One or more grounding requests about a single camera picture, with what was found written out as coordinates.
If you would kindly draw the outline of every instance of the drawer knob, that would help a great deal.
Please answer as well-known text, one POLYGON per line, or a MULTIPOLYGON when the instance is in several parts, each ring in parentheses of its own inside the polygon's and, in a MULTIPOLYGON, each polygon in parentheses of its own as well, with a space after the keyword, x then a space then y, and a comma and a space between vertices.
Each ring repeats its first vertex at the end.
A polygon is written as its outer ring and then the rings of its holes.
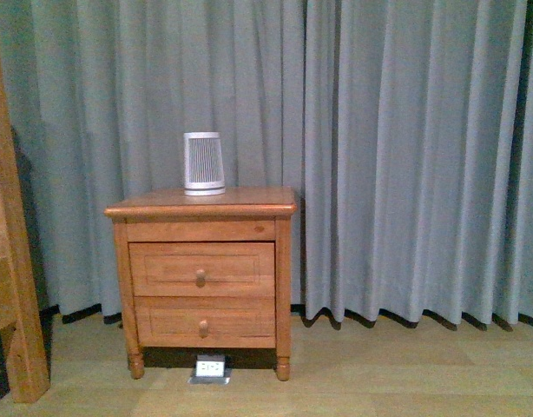
POLYGON ((199 323, 199 336, 205 339, 208 336, 208 323, 206 320, 201 320, 199 323))
POLYGON ((197 280, 195 282, 197 284, 197 287, 205 287, 205 277, 207 276, 205 274, 205 269, 197 269, 195 276, 197 277, 197 280))

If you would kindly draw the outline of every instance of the floor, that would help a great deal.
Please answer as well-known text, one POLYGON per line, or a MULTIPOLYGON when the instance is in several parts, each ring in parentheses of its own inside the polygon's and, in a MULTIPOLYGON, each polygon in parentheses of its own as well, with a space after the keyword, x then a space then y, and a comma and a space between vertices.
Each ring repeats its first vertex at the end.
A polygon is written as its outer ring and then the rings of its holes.
POLYGON ((533 327, 451 331, 380 317, 293 317, 292 378, 279 382, 272 351, 238 351, 226 386, 188 385, 192 352, 150 349, 129 377, 122 330, 99 315, 52 325, 51 389, 34 405, 0 400, 0 416, 533 416, 533 327))

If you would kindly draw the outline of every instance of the white air purifier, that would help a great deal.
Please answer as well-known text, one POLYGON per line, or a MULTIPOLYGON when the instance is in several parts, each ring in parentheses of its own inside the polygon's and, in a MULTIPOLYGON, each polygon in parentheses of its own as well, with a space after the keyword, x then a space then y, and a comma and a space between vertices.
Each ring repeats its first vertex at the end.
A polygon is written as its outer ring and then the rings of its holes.
POLYGON ((183 134, 186 195, 217 195, 226 191, 218 132, 183 134))

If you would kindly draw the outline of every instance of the wooden bed post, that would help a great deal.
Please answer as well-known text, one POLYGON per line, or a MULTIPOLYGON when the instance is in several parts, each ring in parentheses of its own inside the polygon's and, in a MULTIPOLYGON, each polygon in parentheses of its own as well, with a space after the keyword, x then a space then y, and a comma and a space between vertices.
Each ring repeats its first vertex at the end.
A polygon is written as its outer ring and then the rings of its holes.
POLYGON ((0 332, 14 401, 37 401, 49 388, 49 373, 1 66, 0 332))

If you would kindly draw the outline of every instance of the wooden nightstand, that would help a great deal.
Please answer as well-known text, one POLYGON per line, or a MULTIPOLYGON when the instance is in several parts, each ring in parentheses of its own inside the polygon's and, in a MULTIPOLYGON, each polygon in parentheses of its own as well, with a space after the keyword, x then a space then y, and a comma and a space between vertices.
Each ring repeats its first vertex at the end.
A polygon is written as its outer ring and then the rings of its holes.
POLYGON ((164 189, 109 206, 133 378, 143 347, 275 348, 290 376, 287 187, 187 196, 164 189))

